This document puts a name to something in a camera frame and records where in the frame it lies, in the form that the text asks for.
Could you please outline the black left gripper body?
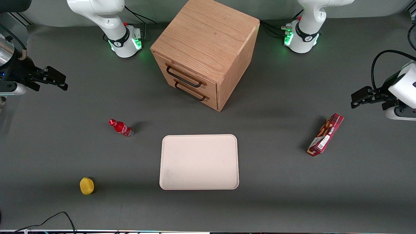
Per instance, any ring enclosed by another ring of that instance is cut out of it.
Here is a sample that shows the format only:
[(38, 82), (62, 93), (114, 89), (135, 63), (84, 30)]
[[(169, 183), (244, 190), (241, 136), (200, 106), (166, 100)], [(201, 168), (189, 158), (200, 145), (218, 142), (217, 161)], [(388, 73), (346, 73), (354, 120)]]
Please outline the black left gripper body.
[(391, 91), (389, 91), (389, 88), (393, 84), (395, 84), (396, 81), (398, 81), (399, 73), (400, 71), (397, 71), (396, 73), (388, 77), (384, 81), (383, 85), (377, 88), (375, 83), (374, 71), (372, 72), (372, 86), (373, 92), (375, 93), (373, 95), (372, 103), (386, 102), (390, 104), (404, 104), (404, 102), (400, 101), (395, 95), (391, 93)]

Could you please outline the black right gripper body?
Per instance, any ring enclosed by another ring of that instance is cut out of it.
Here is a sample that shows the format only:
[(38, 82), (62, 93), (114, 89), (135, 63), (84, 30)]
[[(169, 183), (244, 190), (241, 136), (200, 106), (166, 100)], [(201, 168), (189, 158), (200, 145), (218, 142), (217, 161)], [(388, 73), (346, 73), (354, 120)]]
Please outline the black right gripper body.
[(43, 70), (34, 65), (30, 57), (24, 60), (12, 58), (9, 62), (1, 65), (1, 78), (14, 81), (25, 86), (40, 86), (38, 83), (47, 84), (43, 77)]

